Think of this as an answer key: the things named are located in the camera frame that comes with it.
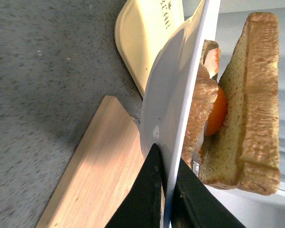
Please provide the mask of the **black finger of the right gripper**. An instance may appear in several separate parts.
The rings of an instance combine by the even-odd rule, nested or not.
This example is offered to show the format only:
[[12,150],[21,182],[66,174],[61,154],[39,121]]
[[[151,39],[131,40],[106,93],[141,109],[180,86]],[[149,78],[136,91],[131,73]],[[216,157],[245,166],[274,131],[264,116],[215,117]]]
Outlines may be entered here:
[[158,228],[161,221],[162,156],[153,144],[133,186],[107,228]]
[[174,191],[173,228],[243,228],[244,225],[203,185],[180,160]]

